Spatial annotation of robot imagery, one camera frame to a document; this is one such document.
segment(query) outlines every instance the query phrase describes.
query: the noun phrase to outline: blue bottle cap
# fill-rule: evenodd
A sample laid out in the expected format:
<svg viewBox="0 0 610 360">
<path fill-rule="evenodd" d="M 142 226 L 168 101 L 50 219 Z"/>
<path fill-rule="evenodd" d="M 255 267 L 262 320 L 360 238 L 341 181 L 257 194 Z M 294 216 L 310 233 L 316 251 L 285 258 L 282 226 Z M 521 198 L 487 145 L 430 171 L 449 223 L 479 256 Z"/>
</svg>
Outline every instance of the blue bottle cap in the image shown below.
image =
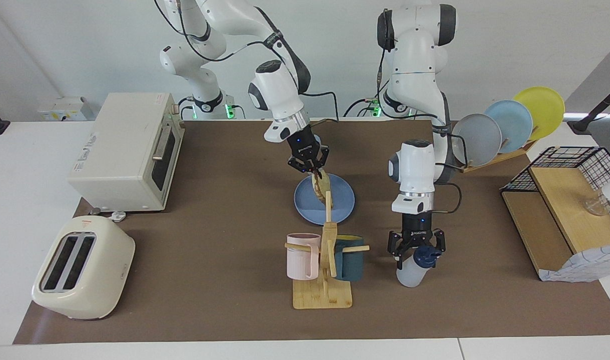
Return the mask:
<svg viewBox="0 0 610 360">
<path fill-rule="evenodd" d="M 442 253 L 433 246 L 421 245 L 414 251 L 414 262 L 423 269 L 428 269 L 436 264 L 436 259 Z"/>
</svg>

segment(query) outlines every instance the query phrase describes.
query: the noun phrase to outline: toaster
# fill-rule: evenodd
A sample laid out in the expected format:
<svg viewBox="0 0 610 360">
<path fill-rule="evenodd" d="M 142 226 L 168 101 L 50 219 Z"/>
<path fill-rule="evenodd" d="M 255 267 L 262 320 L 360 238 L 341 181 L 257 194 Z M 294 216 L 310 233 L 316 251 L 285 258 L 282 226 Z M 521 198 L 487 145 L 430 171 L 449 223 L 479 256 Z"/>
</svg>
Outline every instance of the toaster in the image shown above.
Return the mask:
<svg viewBox="0 0 610 360">
<path fill-rule="evenodd" d="M 71 319 L 101 319 L 117 305 L 136 244 L 103 216 L 79 216 L 60 230 L 31 297 Z"/>
<path fill-rule="evenodd" d="M 102 212 L 165 209 L 184 125 L 169 93 L 110 93 L 67 181 Z"/>
</svg>

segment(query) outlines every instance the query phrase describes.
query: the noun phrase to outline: brown table mat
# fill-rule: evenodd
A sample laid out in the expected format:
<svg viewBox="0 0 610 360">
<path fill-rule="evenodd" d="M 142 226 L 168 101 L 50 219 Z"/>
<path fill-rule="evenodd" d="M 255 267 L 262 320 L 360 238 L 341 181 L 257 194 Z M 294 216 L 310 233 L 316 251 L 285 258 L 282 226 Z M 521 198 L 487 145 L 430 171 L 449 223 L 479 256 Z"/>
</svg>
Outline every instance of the brown table mat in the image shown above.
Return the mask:
<svg viewBox="0 0 610 360">
<path fill-rule="evenodd" d="M 72 320 L 32 303 L 15 344 L 218 340 L 381 339 L 610 335 L 599 282 L 541 282 L 499 188 L 527 157 L 456 174 L 463 203 L 436 214 L 447 252 L 416 288 L 396 280 L 386 251 L 401 215 L 387 159 L 407 139 L 431 139 L 425 121 L 325 123 L 326 169 L 356 193 L 340 233 L 362 235 L 364 277 L 353 307 L 294 310 L 286 276 L 287 233 L 321 232 L 293 206 L 302 174 L 289 146 L 263 140 L 261 121 L 188 123 L 167 209 L 130 214 L 136 241 L 122 298 L 102 320 Z M 437 187 L 437 208 L 456 191 Z"/>
</svg>

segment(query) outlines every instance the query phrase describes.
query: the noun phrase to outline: teal mug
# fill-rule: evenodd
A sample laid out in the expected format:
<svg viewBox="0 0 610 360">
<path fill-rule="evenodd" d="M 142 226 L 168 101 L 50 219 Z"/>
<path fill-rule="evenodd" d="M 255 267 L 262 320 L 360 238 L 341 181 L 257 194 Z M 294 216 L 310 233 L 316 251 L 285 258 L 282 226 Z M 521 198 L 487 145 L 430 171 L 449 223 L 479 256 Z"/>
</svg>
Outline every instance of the teal mug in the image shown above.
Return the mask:
<svg viewBox="0 0 610 360">
<path fill-rule="evenodd" d="M 365 240 L 357 235 L 338 235 L 334 247 L 336 261 L 335 279 L 342 281 L 358 281 L 362 278 L 363 251 L 343 252 L 344 248 L 362 246 Z"/>
</svg>

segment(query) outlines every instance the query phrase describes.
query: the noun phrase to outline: pink mug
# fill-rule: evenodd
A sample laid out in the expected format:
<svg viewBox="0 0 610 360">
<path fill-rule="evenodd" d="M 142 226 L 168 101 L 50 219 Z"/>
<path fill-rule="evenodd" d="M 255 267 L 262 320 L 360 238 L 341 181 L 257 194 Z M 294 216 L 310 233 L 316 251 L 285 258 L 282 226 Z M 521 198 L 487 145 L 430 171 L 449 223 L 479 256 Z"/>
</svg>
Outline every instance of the pink mug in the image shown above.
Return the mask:
<svg viewBox="0 0 610 360">
<path fill-rule="evenodd" d="M 311 251 L 287 248 L 287 276 L 293 280 L 318 278 L 320 235 L 295 232 L 287 235 L 287 243 L 308 246 Z"/>
</svg>

